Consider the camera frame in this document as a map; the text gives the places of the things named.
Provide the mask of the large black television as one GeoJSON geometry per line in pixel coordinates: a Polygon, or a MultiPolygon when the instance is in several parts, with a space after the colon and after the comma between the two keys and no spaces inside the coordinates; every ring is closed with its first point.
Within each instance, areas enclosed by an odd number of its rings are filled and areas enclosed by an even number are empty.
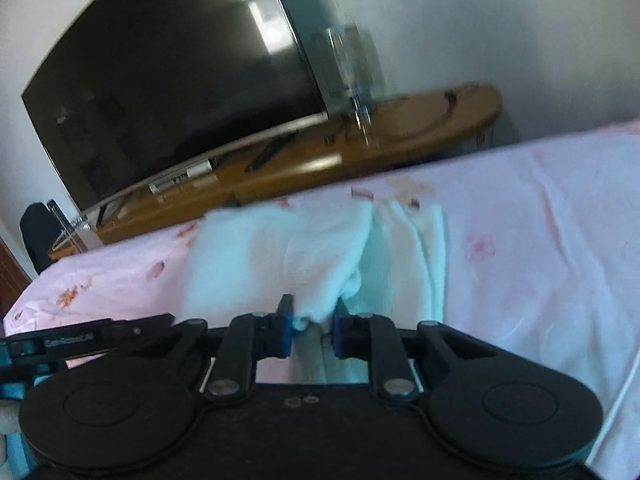
{"type": "Polygon", "coordinates": [[[22,99],[82,211],[328,116],[283,0],[93,0],[22,99]]]}

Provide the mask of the black chair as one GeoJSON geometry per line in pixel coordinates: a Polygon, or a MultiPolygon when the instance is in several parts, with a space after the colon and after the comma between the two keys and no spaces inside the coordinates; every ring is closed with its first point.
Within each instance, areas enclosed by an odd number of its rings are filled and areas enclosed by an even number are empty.
{"type": "Polygon", "coordinates": [[[62,233],[62,226],[43,203],[33,203],[22,215],[20,230],[32,266],[41,274],[54,263],[49,250],[62,233]]]}

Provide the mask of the wooden tv cabinet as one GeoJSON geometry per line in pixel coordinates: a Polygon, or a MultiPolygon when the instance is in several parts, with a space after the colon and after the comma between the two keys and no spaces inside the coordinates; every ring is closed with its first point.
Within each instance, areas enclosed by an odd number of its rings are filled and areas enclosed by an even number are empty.
{"type": "Polygon", "coordinates": [[[356,127],[335,117],[297,133],[295,140],[255,172],[245,167],[265,147],[257,144],[227,156],[211,174],[163,193],[146,188],[126,196],[101,224],[92,224],[99,244],[157,231],[224,206],[246,205],[418,164],[457,148],[491,128],[502,111],[492,84],[402,96],[375,107],[367,148],[356,127]]]}

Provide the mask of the silver set-top box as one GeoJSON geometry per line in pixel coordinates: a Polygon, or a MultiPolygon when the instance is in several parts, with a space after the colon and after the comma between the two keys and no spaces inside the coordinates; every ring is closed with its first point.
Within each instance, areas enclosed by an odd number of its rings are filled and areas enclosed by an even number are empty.
{"type": "Polygon", "coordinates": [[[211,174],[218,167],[220,161],[221,157],[206,158],[197,164],[165,174],[163,177],[150,182],[149,190],[152,194],[160,194],[168,190],[168,188],[183,184],[183,182],[211,174]]]}

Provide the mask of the black remote control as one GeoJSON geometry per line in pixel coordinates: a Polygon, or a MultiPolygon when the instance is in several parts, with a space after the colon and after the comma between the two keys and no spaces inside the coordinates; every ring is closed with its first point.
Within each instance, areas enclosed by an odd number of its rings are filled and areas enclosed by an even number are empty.
{"type": "Polygon", "coordinates": [[[265,147],[258,153],[258,155],[245,167],[244,171],[247,174],[255,172],[268,164],[273,157],[281,153],[288,144],[291,144],[297,136],[297,131],[293,131],[282,136],[277,136],[270,140],[265,147]]]}

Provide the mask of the pink floral bed sheet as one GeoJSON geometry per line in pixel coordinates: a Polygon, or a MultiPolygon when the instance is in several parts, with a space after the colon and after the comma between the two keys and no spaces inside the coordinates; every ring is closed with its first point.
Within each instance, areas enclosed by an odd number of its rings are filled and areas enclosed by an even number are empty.
{"type": "MultiPolygon", "coordinates": [[[[590,464],[639,474],[639,127],[572,133],[274,200],[436,204],[445,217],[442,322],[560,370],[605,414],[590,464]]],[[[179,317],[204,221],[61,260],[9,310],[8,334],[99,318],[179,317]]]]}

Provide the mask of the white knitted garment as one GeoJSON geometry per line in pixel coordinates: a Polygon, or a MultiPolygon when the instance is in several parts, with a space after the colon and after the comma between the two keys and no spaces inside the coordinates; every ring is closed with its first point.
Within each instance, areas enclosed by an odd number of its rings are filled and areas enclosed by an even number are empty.
{"type": "Polygon", "coordinates": [[[219,209],[188,251],[179,318],[227,326],[241,314],[272,313],[290,295],[292,354],[259,364],[258,382],[365,382],[366,364],[331,352],[336,305],[387,316],[399,328],[442,321],[446,271],[445,217],[436,204],[303,200],[219,209]]]}

